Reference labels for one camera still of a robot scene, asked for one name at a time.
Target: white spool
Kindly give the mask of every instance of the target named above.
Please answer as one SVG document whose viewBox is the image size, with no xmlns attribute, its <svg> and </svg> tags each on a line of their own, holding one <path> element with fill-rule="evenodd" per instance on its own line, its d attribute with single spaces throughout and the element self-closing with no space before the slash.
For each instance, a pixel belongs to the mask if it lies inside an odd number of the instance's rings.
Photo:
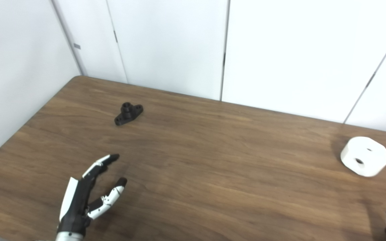
<svg viewBox="0 0 386 241">
<path fill-rule="evenodd" d="M 340 158 L 356 174 L 373 177 L 386 166 L 386 148 L 369 137 L 357 136 L 348 141 Z"/>
</svg>

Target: black 3d-printed part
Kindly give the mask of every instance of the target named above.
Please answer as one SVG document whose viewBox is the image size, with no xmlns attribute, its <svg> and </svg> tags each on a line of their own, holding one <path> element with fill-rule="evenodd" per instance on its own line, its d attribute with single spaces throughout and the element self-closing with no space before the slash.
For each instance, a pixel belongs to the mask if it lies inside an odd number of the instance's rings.
<svg viewBox="0 0 386 241">
<path fill-rule="evenodd" d="M 132 105 L 129 102 L 121 105 L 121 113 L 114 119 L 116 125 L 121 126 L 136 119 L 144 108 L 142 105 Z"/>
</svg>

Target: wooden table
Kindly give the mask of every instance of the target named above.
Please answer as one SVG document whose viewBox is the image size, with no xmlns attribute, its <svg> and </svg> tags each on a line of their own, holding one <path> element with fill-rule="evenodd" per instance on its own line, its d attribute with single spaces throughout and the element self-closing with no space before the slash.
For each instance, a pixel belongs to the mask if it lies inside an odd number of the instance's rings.
<svg viewBox="0 0 386 241">
<path fill-rule="evenodd" d="M 127 101 L 144 113 L 116 126 Z M 69 177 L 119 153 L 91 199 L 121 176 L 126 189 L 88 241 L 385 241 L 386 168 L 347 169 L 354 136 L 386 146 L 382 131 L 75 77 L 0 149 L 0 237 L 53 240 Z"/>
</svg>

